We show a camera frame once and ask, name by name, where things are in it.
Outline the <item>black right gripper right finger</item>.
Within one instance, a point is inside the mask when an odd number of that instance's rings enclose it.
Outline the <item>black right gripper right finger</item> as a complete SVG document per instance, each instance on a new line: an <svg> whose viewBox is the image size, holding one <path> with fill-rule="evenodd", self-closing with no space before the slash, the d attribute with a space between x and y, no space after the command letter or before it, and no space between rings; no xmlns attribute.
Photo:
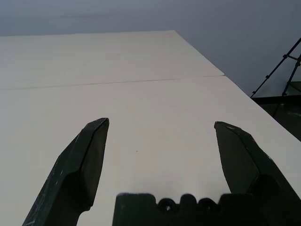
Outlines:
<svg viewBox="0 0 301 226"><path fill-rule="evenodd" d="M214 128L230 191L250 195L268 226L299 226L301 200L274 161L241 128L222 121Z"/></svg>

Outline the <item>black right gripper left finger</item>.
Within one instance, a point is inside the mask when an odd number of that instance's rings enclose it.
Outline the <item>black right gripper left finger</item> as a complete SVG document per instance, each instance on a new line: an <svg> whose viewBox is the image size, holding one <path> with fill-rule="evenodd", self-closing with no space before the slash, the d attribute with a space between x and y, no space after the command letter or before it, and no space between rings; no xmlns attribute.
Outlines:
<svg viewBox="0 0 301 226"><path fill-rule="evenodd" d="M88 123L58 156L23 225L75 226L94 204L109 119Z"/></svg>

